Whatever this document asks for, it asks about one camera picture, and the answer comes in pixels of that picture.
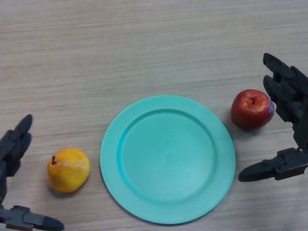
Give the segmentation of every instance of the apple stem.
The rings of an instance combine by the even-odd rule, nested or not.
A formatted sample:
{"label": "apple stem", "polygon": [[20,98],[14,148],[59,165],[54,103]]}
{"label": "apple stem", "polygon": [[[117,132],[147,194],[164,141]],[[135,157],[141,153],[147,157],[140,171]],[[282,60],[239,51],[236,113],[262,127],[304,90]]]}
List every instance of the apple stem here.
{"label": "apple stem", "polygon": [[57,162],[55,161],[55,159],[56,159],[56,157],[53,155],[53,156],[52,156],[52,162],[51,162],[52,165],[55,165],[55,164],[57,163]]}
{"label": "apple stem", "polygon": [[252,105],[255,105],[255,104],[256,104],[256,98],[255,98],[255,97],[252,97],[251,100],[252,100],[252,101],[251,101],[251,104],[252,104]]}

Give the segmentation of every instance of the plate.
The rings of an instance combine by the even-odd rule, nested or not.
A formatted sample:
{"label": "plate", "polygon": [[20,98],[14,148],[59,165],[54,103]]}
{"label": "plate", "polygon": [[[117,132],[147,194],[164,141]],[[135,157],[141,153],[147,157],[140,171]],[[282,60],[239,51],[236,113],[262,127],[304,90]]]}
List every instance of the plate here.
{"label": "plate", "polygon": [[235,172],[232,139],[204,105],[153,96],[121,113],[101,146],[103,180],[129,213],[159,224],[186,223],[210,212]]}

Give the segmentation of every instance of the red apple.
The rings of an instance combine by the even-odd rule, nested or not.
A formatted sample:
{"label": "red apple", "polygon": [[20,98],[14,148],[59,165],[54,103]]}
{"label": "red apple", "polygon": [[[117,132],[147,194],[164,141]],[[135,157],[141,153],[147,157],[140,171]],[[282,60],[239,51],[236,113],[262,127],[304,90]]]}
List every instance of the red apple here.
{"label": "red apple", "polygon": [[265,126],[275,113],[274,103],[262,91],[241,91],[231,107],[231,120],[239,128],[252,131]]}

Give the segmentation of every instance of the wooden table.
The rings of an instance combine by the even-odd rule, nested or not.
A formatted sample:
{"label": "wooden table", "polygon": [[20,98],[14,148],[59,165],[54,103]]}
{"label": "wooden table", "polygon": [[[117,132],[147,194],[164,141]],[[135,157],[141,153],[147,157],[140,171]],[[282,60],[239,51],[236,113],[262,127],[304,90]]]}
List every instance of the wooden table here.
{"label": "wooden table", "polygon": [[[32,144],[8,182],[6,207],[54,216],[68,231],[303,231],[308,177],[255,183],[240,170],[295,147],[275,115],[258,134],[229,119],[235,95],[264,90],[269,52],[308,74],[307,0],[3,0],[0,3],[0,134],[31,113]],[[175,227],[133,218],[111,198],[99,168],[112,119],[158,94],[191,98],[226,124],[237,154],[234,183],[207,216]],[[49,158],[84,150],[91,174],[73,196],[46,185]]]}

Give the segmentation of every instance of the wood grain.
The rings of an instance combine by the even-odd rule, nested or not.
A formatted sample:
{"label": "wood grain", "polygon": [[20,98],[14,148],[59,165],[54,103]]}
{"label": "wood grain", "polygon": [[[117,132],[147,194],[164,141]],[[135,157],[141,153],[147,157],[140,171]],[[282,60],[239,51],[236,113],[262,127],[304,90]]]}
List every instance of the wood grain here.
{"label": "wood grain", "polygon": [[[123,211],[99,169],[101,141],[130,103],[158,94],[197,100],[226,124],[239,171],[294,147],[291,125],[276,115],[258,134],[230,123],[244,89],[263,89],[269,52],[308,74],[307,0],[2,0],[0,134],[27,113],[33,142],[9,179],[4,205],[60,218],[68,231],[302,231],[308,178],[240,183],[207,216],[156,226]],[[46,163],[75,146],[92,170],[73,196],[46,186]]]}

